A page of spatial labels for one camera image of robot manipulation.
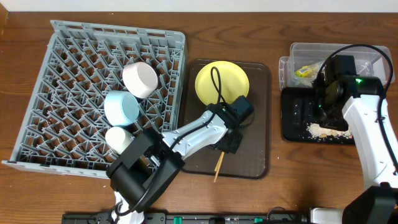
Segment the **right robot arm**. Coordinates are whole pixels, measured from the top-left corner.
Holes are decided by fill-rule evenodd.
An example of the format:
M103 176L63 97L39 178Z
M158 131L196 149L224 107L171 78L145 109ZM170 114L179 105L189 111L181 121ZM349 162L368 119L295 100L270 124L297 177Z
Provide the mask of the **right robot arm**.
M312 223L389 223L397 205L397 138L385 87L378 77L361 77L354 58L327 58L316 79L319 108L351 130L364 179L364 192L344 209L313 208Z

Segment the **light blue bowl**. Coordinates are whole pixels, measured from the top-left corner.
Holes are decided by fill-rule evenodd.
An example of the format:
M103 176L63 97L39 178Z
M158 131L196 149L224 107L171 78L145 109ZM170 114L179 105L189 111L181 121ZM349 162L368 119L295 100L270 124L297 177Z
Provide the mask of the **light blue bowl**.
M104 113L112 126L129 126L139 117L139 104L129 91L110 91L104 100Z

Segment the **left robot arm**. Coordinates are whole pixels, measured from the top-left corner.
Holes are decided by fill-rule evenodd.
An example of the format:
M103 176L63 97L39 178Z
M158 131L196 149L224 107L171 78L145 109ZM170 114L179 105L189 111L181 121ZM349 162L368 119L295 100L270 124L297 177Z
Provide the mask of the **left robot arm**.
M107 168L116 204L110 223L142 223L143 212L167 189L185 159L204 147L235 154L242 141L244 120L254 112L245 96L231 104L210 103L195 121L173 131L143 130Z

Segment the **wooden chopstick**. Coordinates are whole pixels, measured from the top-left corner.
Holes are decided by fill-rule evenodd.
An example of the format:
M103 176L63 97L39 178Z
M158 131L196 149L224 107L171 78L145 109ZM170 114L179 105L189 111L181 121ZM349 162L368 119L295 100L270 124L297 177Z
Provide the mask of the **wooden chopstick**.
M219 169L217 172L215 172L215 177L214 177L214 179L213 179L213 182L214 182L214 183L216 182L216 180L217 180L217 178L218 178L219 172L220 172L220 169Z
M220 155L218 162L216 164L216 167L215 167L215 172L217 172L220 169L220 165L223 161L223 157L224 157L224 152L221 152L221 155Z

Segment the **white paper cup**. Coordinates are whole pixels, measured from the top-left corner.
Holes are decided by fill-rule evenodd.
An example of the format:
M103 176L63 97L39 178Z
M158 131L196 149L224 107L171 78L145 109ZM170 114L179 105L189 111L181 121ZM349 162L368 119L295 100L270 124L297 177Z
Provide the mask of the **white paper cup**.
M109 147L120 155L132 143L134 136L123 128L112 127L107 130L105 140Z

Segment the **white bowl with rice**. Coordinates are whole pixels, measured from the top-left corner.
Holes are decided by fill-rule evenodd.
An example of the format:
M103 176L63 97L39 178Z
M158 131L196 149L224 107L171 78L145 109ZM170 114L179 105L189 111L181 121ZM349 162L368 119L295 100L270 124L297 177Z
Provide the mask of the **white bowl with rice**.
M141 99L149 97L158 86L155 70L145 62L126 65L122 70L122 78L127 90Z

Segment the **green snack wrapper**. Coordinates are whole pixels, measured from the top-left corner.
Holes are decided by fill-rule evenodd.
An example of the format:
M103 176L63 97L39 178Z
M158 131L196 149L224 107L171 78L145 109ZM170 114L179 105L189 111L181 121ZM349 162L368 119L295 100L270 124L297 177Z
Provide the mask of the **green snack wrapper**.
M302 68L295 71L295 75L301 78L312 78L313 76L317 76L317 73L320 70L323 62L313 63L311 65L305 65Z

